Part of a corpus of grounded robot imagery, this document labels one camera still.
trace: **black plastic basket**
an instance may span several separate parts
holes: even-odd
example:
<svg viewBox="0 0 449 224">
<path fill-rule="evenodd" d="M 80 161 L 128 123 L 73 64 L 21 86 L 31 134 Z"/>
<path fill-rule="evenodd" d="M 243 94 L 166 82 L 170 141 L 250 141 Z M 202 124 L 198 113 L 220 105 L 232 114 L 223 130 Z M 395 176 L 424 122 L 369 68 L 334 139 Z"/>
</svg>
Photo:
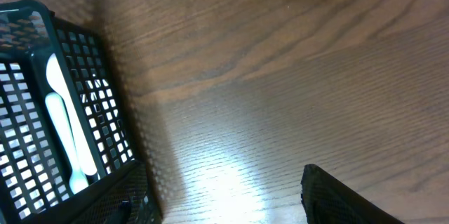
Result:
<svg viewBox="0 0 449 224">
<path fill-rule="evenodd" d="M 134 159 L 133 140 L 97 35 L 32 0 L 0 4 L 0 223 L 28 219 L 69 199 L 71 166 L 45 97 L 55 55 L 97 173 Z"/>
</svg>

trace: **brown wood tabletop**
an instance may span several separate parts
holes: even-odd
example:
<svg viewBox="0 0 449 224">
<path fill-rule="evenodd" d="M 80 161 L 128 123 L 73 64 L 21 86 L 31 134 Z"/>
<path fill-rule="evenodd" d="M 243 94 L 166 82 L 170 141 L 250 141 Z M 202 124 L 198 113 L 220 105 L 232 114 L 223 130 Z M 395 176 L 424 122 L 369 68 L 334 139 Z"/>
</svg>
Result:
<svg viewBox="0 0 449 224">
<path fill-rule="evenodd" d="M 449 0 L 40 1 L 109 44 L 164 223 L 305 223 L 309 163 L 449 223 Z"/>
</svg>

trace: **wooden table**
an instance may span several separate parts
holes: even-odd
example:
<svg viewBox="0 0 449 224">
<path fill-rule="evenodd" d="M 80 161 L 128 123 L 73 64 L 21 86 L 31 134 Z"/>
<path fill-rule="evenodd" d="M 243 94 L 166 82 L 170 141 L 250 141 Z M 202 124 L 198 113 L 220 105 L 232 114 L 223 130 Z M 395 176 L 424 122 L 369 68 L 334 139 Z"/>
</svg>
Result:
<svg viewBox="0 0 449 224">
<path fill-rule="evenodd" d="M 308 163 L 449 223 L 449 0 L 41 1 L 109 42 L 165 223 L 305 223 Z"/>
</svg>

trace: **white plastic utensil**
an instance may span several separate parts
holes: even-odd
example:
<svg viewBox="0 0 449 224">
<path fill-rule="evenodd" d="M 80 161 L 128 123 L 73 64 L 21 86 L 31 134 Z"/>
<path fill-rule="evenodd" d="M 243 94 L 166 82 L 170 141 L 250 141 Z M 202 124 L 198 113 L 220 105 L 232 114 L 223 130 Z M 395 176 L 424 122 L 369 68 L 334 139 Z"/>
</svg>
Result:
<svg viewBox="0 0 449 224">
<path fill-rule="evenodd" d="M 69 89 L 67 88 L 62 75 L 61 67 L 59 66 L 55 54 L 52 54 L 48 59 L 46 76 L 51 88 L 62 97 L 65 107 L 67 108 L 81 170 L 84 174 L 93 176 L 97 173 L 97 167 L 93 161 L 91 150 L 87 144 L 81 123 L 79 122 L 78 115 L 76 114 L 75 106 L 70 98 Z"/>
<path fill-rule="evenodd" d="M 69 157 L 70 166 L 72 167 L 69 186 L 70 189 L 72 189 L 72 192 L 76 194 L 88 187 L 89 184 L 79 166 L 78 158 L 76 157 L 72 131 L 70 130 L 69 119 L 65 112 L 64 103 L 60 95 L 52 92 L 45 97 L 45 104 L 50 113 L 50 118 L 55 125 L 56 132 L 58 132 L 59 138 L 61 139 L 62 146 L 67 153 L 67 157 Z"/>
</svg>

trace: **utensil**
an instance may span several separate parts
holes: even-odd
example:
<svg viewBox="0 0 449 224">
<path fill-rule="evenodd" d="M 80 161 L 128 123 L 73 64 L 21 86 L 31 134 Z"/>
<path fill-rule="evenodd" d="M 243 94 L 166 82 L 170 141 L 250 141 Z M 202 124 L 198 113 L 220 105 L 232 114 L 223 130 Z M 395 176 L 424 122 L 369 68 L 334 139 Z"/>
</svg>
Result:
<svg viewBox="0 0 449 224">
<path fill-rule="evenodd" d="M 67 113 L 62 98 L 57 93 L 49 93 L 45 97 L 45 104 L 50 113 L 50 118 L 55 125 L 62 146 L 64 147 L 67 157 L 69 157 L 70 166 L 72 167 L 72 174 L 69 179 L 70 189 L 74 194 L 89 186 L 88 181 L 81 170 L 76 157 L 75 145 L 72 137 L 72 130 L 69 126 Z"/>
<path fill-rule="evenodd" d="M 84 174 L 92 176 L 97 173 L 97 167 L 93 161 L 91 150 L 87 144 L 86 137 L 84 136 L 81 123 L 78 119 L 73 101 L 70 98 L 69 89 L 65 83 L 62 75 L 61 67 L 59 66 L 58 59 L 55 54 L 52 54 L 47 62 L 46 69 L 47 81 L 50 87 L 59 94 L 64 100 L 67 113 L 69 114 L 70 126 L 72 127 L 73 139 L 76 148 L 76 153 L 81 166 L 81 170 Z"/>
</svg>

